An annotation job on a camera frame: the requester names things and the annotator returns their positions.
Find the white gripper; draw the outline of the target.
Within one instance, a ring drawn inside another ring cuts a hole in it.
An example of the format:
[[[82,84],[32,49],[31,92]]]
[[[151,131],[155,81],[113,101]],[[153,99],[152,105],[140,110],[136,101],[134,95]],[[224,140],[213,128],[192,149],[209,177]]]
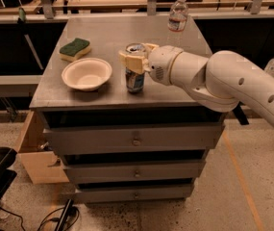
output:
[[[128,53],[119,51],[119,61],[129,70],[142,74],[148,72],[153,81],[170,86],[170,72],[176,58],[184,52],[182,48],[175,46],[159,47],[153,43],[143,43],[145,52]]]

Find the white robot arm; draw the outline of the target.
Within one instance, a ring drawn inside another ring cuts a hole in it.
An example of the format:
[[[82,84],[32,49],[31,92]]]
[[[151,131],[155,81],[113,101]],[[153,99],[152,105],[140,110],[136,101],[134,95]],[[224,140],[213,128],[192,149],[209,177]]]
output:
[[[243,103],[274,127],[274,77],[232,51],[203,57],[175,46],[140,43],[118,52],[120,62],[153,81],[176,86],[220,113]]]

